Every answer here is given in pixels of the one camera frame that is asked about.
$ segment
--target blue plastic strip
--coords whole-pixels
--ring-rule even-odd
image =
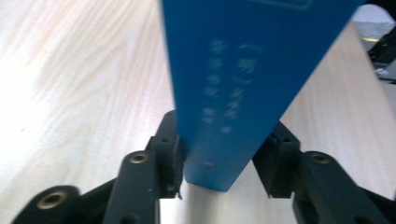
[[[227,191],[361,0],[163,0],[188,182]]]

